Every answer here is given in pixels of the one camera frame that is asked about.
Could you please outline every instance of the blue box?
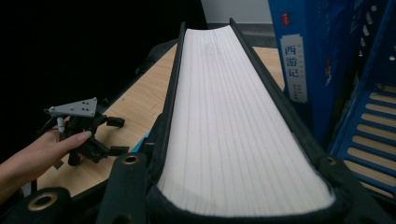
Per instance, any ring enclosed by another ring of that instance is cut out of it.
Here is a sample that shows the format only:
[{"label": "blue box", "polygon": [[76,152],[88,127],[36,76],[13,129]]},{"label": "blue box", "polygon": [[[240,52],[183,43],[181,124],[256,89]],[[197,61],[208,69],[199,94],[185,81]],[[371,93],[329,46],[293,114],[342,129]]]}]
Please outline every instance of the blue box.
[{"label": "blue box", "polygon": [[285,94],[328,148],[358,71],[367,0],[269,0]]},{"label": "blue box", "polygon": [[396,1],[374,1],[361,39],[361,78],[331,143],[374,196],[396,204]]}]

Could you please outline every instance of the dark wall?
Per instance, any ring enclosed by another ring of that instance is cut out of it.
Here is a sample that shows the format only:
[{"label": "dark wall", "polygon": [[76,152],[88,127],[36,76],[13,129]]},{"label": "dark wall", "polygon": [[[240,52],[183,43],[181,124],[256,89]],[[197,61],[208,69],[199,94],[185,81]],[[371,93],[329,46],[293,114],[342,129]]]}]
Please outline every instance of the dark wall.
[{"label": "dark wall", "polygon": [[200,1],[0,1],[0,161],[35,140],[44,108],[114,95],[182,21],[207,28]]}]

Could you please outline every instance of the book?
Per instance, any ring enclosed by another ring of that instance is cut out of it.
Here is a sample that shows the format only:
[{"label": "book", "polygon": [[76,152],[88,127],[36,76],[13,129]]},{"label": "book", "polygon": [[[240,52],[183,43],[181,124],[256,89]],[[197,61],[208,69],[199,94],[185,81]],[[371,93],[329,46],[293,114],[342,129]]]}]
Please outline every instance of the book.
[{"label": "book", "polygon": [[285,94],[328,149],[358,71],[367,0],[270,0]]},{"label": "book", "polygon": [[181,28],[161,128],[150,132],[153,223],[338,217],[347,192],[324,175],[327,154],[235,27]]}]

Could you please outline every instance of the finger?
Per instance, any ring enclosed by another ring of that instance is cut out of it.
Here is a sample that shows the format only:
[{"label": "finger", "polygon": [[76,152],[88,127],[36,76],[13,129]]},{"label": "finger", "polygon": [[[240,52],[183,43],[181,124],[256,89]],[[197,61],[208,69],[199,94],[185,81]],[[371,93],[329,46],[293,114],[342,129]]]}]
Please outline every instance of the finger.
[{"label": "finger", "polygon": [[57,143],[61,141],[61,133],[58,130],[49,130],[38,137],[36,141],[40,144]]},{"label": "finger", "polygon": [[59,142],[56,147],[62,152],[67,152],[73,148],[81,146],[88,138],[92,136],[91,131],[76,133],[63,141]]}]

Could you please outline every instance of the blue book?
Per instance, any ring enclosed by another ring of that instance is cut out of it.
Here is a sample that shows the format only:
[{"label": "blue book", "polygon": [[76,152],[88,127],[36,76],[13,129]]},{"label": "blue book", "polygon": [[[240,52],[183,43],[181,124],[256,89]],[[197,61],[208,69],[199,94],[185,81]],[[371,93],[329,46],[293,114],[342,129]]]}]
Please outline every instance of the blue book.
[{"label": "blue book", "polygon": [[353,89],[366,0],[269,0],[285,94],[324,147]]}]

